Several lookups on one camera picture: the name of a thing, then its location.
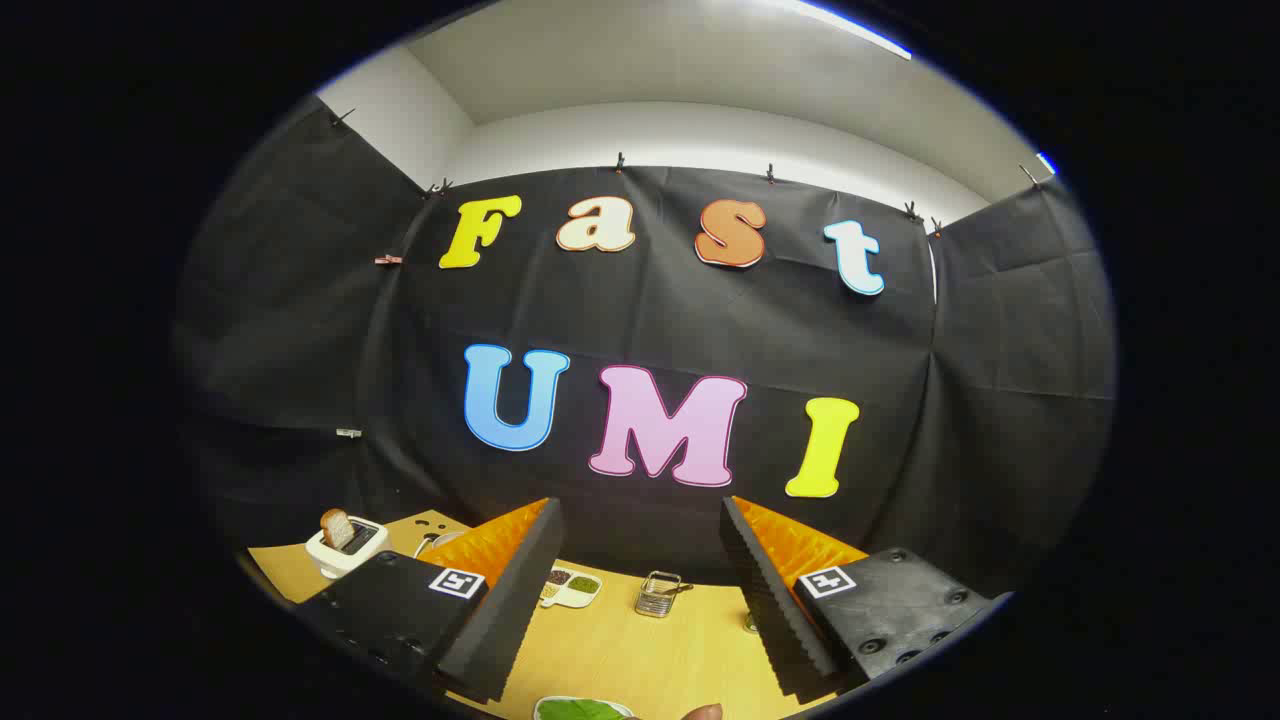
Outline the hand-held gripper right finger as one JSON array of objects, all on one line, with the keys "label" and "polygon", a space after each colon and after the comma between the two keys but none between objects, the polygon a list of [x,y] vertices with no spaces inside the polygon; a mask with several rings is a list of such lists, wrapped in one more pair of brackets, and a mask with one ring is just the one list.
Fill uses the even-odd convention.
[{"label": "hand-held gripper right finger", "polygon": [[780,689],[803,703],[902,675],[1007,602],[910,550],[867,553],[735,496],[722,542]]}]

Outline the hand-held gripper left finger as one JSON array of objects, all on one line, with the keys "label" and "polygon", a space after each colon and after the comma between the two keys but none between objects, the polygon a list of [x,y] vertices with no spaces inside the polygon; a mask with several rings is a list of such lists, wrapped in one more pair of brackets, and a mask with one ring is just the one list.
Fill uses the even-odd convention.
[{"label": "hand-held gripper left finger", "polygon": [[383,550],[296,612],[424,694],[498,701],[563,541],[561,501],[541,498],[417,557]]}]

